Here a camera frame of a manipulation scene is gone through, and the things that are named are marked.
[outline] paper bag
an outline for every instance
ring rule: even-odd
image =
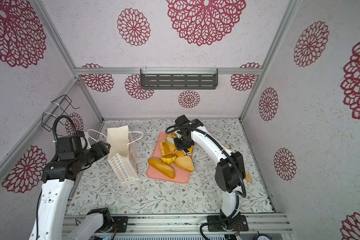
[[[128,125],[107,129],[108,162],[122,183],[139,180],[137,151]]]

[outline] gauge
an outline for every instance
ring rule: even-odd
[[[257,234],[252,238],[252,240],[271,240],[271,238],[265,234]]]

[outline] yellow bread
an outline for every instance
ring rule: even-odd
[[[176,155],[171,153],[161,157],[161,160],[166,164],[171,164],[175,161]]]
[[[192,164],[192,159],[189,156],[177,157],[174,164],[182,170],[193,172],[195,168]]]
[[[185,156],[185,152],[183,150],[177,150],[175,149],[175,155],[176,157],[182,157],[182,156]]]
[[[168,164],[163,163],[160,159],[156,157],[151,157],[150,159],[148,159],[148,164],[162,174],[166,175],[167,177],[171,179],[175,178],[175,171],[173,170],[173,168],[171,168],[171,166],[169,166]]]
[[[173,145],[175,144],[175,141],[173,140],[173,138],[171,137],[167,137],[167,142],[172,143]]]
[[[160,142],[160,151],[161,151],[161,156],[172,153],[172,151],[170,150],[170,148],[168,146],[168,142],[166,140],[162,140]]]
[[[168,144],[169,150],[170,150],[171,152],[173,152],[173,151],[176,150],[175,143],[172,143],[171,141],[168,141],[168,140],[167,140],[167,144]]]
[[[175,138],[175,137],[177,137],[177,134],[175,132],[173,132],[171,134],[167,134],[167,137]]]

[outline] cutting board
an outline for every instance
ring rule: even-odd
[[[166,139],[167,139],[167,134],[165,132],[161,132],[158,136],[157,143],[155,146],[154,153],[152,154],[152,157],[157,157],[157,158],[161,159],[160,141],[166,140]],[[190,172],[187,172],[185,170],[178,168],[173,163],[170,164],[170,166],[173,168],[173,171],[175,172],[174,179],[167,177],[166,175],[162,174],[158,170],[154,169],[152,166],[148,167],[147,176],[149,178],[160,179],[160,180],[171,181],[171,182],[178,182],[178,183],[187,183],[188,182]]]

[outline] floral tablecloth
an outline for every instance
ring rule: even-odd
[[[248,149],[240,122],[237,119],[202,120],[205,127],[221,143],[232,146],[244,157],[245,170],[253,182],[246,180],[247,198],[240,198],[240,211],[246,213],[273,212],[268,196],[261,183],[259,173]],[[110,120],[107,128],[129,125],[130,131],[141,131],[145,135],[135,142],[139,158],[139,181],[121,184],[106,158],[97,161],[86,170],[79,182],[68,215],[86,214],[91,209],[108,207],[111,214],[178,214],[217,213],[221,208],[221,190],[217,186],[215,164],[208,154],[195,145],[191,173],[186,184],[154,180],[147,177],[147,160],[152,155],[157,137],[174,120]]]

